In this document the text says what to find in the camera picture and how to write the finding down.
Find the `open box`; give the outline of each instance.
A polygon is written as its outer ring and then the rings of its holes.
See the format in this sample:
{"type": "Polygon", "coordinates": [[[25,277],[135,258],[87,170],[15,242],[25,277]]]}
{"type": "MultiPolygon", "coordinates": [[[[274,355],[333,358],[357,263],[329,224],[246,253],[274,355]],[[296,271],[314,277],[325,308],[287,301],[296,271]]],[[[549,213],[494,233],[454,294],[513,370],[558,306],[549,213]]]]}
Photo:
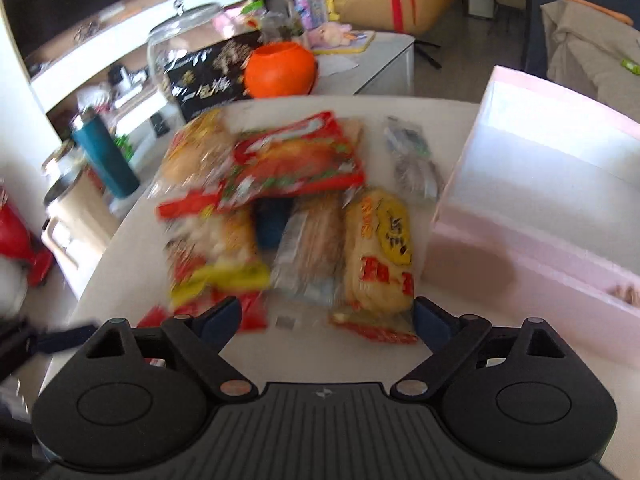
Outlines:
{"type": "Polygon", "coordinates": [[[548,320],[640,368],[640,125],[551,82],[496,68],[433,219],[423,279],[548,320]]]}

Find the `orange bowl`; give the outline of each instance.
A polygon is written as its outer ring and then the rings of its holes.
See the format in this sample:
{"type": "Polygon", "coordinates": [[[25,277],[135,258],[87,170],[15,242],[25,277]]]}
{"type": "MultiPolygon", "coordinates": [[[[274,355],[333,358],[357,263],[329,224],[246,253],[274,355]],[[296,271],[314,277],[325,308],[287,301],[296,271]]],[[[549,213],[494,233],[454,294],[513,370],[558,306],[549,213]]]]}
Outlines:
{"type": "Polygon", "coordinates": [[[318,73],[316,58],[292,41],[256,48],[244,70],[244,85],[253,98],[307,95],[318,73]]]}

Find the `stuffed animal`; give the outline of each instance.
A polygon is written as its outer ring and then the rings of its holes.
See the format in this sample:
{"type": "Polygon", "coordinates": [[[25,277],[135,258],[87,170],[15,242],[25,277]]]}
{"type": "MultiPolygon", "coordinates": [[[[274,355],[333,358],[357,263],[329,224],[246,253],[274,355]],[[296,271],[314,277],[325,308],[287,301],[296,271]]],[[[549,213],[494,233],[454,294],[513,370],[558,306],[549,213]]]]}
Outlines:
{"type": "Polygon", "coordinates": [[[323,23],[320,27],[310,30],[308,35],[312,48],[347,46],[357,39],[355,34],[351,34],[351,25],[337,22],[323,23]]]}

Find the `yellow chair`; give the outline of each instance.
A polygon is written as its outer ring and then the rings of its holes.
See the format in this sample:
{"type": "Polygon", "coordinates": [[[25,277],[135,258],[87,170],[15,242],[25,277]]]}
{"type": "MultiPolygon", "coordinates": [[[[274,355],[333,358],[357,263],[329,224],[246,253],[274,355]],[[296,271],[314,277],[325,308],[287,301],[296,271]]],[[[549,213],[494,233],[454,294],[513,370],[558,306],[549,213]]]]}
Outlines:
{"type": "MultiPolygon", "coordinates": [[[[391,0],[335,0],[335,12],[341,23],[350,23],[359,30],[390,30],[404,32],[412,36],[420,36],[430,30],[437,19],[450,7],[453,0],[414,0],[415,16],[412,0],[400,0],[402,9],[402,30],[394,27],[394,14],[391,0]]],[[[439,47],[428,41],[416,40],[416,52],[431,65],[441,68],[431,56],[418,45],[439,47]]]]}

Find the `teal bottle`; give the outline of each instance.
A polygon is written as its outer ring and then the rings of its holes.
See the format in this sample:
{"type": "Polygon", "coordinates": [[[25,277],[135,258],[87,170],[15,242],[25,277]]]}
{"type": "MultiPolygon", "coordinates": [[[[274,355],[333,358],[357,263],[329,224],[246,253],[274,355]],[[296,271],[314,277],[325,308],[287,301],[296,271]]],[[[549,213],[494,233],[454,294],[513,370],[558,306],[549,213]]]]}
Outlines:
{"type": "Polygon", "coordinates": [[[95,172],[114,197],[126,198],[140,186],[107,127],[91,107],[76,115],[70,126],[71,136],[85,151],[95,172]]]}

